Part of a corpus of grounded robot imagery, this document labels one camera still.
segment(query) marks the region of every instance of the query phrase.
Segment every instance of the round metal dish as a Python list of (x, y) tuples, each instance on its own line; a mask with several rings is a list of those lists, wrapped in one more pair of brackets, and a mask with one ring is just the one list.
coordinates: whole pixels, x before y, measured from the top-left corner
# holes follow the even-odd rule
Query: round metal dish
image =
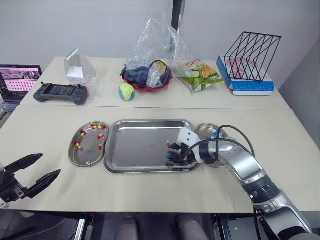
[[(78, 167), (89, 167), (99, 162), (104, 158), (108, 135), (109, 127), (103, 122), (94, 121), (83, 125), (75, 133), (70, 143), (68, 152), (70, 162)], [(81, 146), (82, 151), (77, 147), (77, 143)]]
[[(214, 125), (212, 123), (202, 123), (195, 129), (195, 133), (199, 136), (199, 138), (201, 140), (207, 140), (208, 137), (216, 137), (214, 135), (214, 132), (217, 131), (218, 128), (219, 128), (219, 126)], [(228, 134), (226, 133), (226, 131), (221, 129), (219, 136), (221, 138), (226, 138), (226, 137), (228, 137)], [(207, 165), (212, 168), (225, 168), (226, 167), (226, 165), (224, 165), (220, 161), (217, 161), (212, 164), (207, 164)]]

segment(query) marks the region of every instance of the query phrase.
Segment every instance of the snack bag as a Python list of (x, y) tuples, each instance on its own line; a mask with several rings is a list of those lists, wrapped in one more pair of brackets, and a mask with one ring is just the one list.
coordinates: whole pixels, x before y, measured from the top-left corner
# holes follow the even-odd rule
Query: snack bag
[(193, 60), (173, 70), (193, 92), (200, 92), (225, 80), (211, 67), (200, 60)]

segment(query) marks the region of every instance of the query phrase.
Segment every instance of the red bowl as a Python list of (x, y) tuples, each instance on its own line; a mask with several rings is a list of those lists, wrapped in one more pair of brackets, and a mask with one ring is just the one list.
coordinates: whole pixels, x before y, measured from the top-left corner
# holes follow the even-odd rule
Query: red bowl
[(168, 81), (166, 81), (165, 84), (163, 84), (162, 86), (159, 86), (157, 88), (152, 88), (150, 86), (146, 86), (146, 87), (140, 87), (135, 83), (130, 82), (128, 79), (126, 79), (123, 75), (122, 75), (122, 79), (127, 83), (130, 84), (135, 90), (139, 90), (140, 92), (155, 92), (159, 89), (163, 89), (164, 87), (168, 86), (170, 84), (170, 80), (173, 78), (172, 73), (170, 73), (170, 77), (168, 78)]

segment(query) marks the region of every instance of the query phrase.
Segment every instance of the white table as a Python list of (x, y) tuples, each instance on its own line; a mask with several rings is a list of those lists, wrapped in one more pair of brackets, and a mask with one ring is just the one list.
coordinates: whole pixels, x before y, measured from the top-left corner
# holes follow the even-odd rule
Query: white table
[[(41, 81), (53, 84), (69, 84), (64, 57), (56, 57), (47, 67), (37, 84), (21, 102), (22, 105), (74, 106), (72, 102), (38, 102), (33, 98), (40, 88)], [(134, 108), (178, 108), (178, 109), (290, 109), (288, 104), (275, 90), (271, 96), (234, 96), (225, 83), (216, 84), (203, 92), (191, 92), (181, 80), (174, 78), (170, 85), (157, 92), (135, 92), (132, 101), (122, 100), (119, 87), (124, 81), (119, 76), (124, 68), (123, 58), (90, 57), (97, 72), (100, 98), (89, 98), (86, 106), (95, 107), (134, 107)], [(204, 61), (218, 72), (215, 61)]]
[[(251, 213), (249, 197), (226, 169), (206, 165), (192, 172), (111, 173), (103, 162), (76, 167), (68, 147), (85, 123), (111, 126), (122, 119), (186, 119), (230, 124), (251, 140), (257, 160), (301, 211), (320, 210), (320, 152), (291, 110), (168, 109), (21, 105), (0, 130), (4, 166), (26, 155), (43, 153), (33, 166), (17, 172), (30, 187), (57, 169), (61, 174), (33, 199), (12, 209), (59, 212)], [(246, 144), (231, 130), (227, 133)]]

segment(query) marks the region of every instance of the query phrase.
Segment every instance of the tennis ball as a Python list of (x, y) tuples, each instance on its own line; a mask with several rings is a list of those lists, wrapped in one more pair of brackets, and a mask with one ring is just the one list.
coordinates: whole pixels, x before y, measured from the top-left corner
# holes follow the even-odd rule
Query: tennis ball
[(122, 83), (119, 87), (119, 94), (123, 100), (129, 101), (135, 98), (135, 89), (128, 83)]

